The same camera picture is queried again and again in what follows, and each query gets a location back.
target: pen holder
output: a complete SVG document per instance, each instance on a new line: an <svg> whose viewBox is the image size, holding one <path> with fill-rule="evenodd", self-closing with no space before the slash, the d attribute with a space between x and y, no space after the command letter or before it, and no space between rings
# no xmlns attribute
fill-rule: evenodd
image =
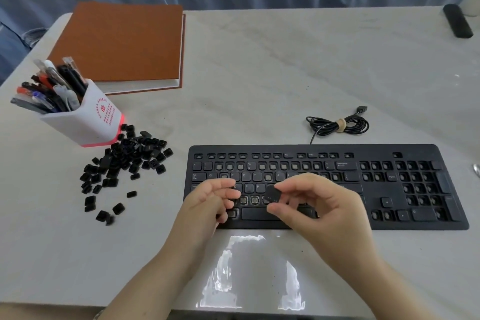
<svg viewBox="0 0 480 320"><path fill-rule="evenodd" d="M80 108L40 116L40 120L82 147L107 146L117 141L124 116L92 80Z"/></svg>

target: hand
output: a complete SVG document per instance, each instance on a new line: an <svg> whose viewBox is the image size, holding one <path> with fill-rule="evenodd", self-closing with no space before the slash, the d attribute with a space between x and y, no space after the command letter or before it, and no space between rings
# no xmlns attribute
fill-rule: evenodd
<svg viewBox="0 0 480 320"><path fill-rule="evenodd" d="M187 261L193 276L202 262L205 247L219 223L227 221L227 209L233 208L230 199L238 199L240 191L231 189L233 178L206 180L183 201L173 227L160 253L178 255Z"/></svg>
<svg viewBox="0 0 480 320"><path fill-rule="evenodd" d="M378 263L367 212L357 193L313 173L288 178L275 187L282 196L267 211L308 240L345 280ZM297 211L300 203L315 208L320 219Z"/></svg>

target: table surface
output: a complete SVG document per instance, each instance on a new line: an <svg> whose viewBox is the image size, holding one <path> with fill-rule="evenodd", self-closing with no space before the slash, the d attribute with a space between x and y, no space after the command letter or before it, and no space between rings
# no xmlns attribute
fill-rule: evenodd
<svg viewBox="0 0 480 320"><path fill-rule="evenodd" d="M111 97L129 123L168 141L174 155L165 174L131 181L122 171L116 189L100 192L97 209L126 206L104 227L83 212L78 179L104 148L78 147L9 104L69 17L57 20L0 88L0 301L107 305L164 243L182 204L189 147L305 144L312 134L306 116L335 120L368 105L367 133L314 143L438 145L470 229L375 231L374 238L443 316L480 313L480 180L471 171L479 150L469 136L478 127L452 122L451 129L436 115L440 109L461 121L475 113L470 123L480 125L479 101L467 99L479 84L477 34L455 39L438 7L187 12L183 88ZM480 22L470 23L475 32ZM138 196L127 199L130 190ZM217 231L174 307L372 316L306 241L274 230Z"/></svg>

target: black keyboard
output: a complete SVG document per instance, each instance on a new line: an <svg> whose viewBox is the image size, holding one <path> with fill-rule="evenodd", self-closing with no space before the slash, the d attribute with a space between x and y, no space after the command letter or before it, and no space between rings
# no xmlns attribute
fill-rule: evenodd
<svg viewBox="0 0 480 320"><path fill-rule="evenodd" d="M359 194L372 229L466 230L469 223L433 144L192 146L184 198L210 178L242 192L219 228L289 229L267 213L268 185L312 172ZM315 218L314 208L298 210Z"/></svg>

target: pile of keycaps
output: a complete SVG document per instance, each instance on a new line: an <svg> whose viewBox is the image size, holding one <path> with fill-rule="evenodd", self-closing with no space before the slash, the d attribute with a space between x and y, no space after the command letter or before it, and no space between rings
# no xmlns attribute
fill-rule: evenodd
<svg viewBox="0 0 480 320"><path fill-rule="evenodd" d="M161 175L166 171L165 166L161 164L165 159L170 157L173 152L171 148L167 148L167 142L161 139L152 138L152 135L145 130L140 132L140 136L136 136L135 127L133 125L122 124L122 131L126 131L126 136L120 133L117 142L113 143L110 148L105 149L105 155L102 158L93 158L93 164L88 164L83 170L80 180L82 194L89 194L91 191L97 195L102 188L114 188L118 185L118 174L120 169L128 170L131 173L130 180L140 178L140 167L144 170L154 169L157 174ZM137 196L136 191L127 193L128 198ZM85 212L91 212L96 207L96 196L88 196L85 198ZM115 215L121 214L125 207L121 202L112 208ZM107 226L114 223L115 217L107 211L100 210L96 220L105 222Z"/></svg>

